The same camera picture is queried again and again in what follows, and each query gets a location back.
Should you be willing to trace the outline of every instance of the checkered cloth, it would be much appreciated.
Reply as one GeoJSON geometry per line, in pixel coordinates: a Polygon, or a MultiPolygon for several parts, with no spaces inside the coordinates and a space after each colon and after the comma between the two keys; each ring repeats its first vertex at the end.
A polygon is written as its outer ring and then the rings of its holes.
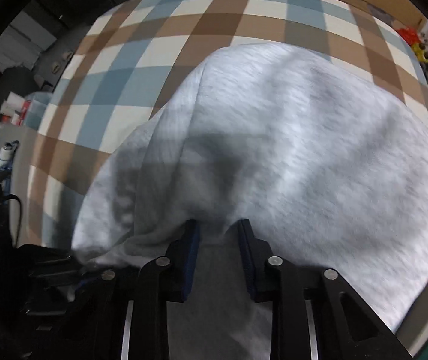
{"type": "Polygon", "coordinates": [[[232,44],[305,47],[404,102],[428,126],[428,87],[389,26],[337,0],[130,0],[101,16],[44,114],[31,162],[28,239],[69,248],[99,168],[206,56],[232,44]]]}

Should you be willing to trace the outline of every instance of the heather gray cloth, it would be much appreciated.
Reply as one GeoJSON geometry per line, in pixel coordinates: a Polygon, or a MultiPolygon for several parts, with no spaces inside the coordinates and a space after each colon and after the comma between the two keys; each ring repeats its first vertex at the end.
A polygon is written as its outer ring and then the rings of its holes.
{"type": "Polygon", "coordinates": [[[394,329],[428,280],[428,129],[302,48],[219,50],[104,164],[72,247],[142,265],[189,218],[202,242],[191,296],[168,306],[173,359],[268,358],[270,312],[229,230],[240,218],[275,254],[337,269],[394,329]]]}

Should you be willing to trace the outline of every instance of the spray can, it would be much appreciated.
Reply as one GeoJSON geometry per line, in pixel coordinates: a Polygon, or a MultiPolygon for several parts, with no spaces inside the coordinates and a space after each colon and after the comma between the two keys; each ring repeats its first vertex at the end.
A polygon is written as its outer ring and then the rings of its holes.
{"type": "Polygon", "coordinates": [[[0,170],[7,166],[12,155],[14,154],[14,145],[10,142],[6,142],[0,150],[0,170]]]}

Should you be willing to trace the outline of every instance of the red object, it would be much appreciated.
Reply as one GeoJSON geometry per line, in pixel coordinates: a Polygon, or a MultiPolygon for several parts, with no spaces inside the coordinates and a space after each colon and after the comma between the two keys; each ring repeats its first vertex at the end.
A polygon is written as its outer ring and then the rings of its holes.
{"type": "Polygon", "coordinates": [[[421,40],[417,36],[417,32],[413,28],[401,28],[400,30],[396,30],[396,32],[410,47],[412,47],[414,43],[421,43],[421,40]]]}

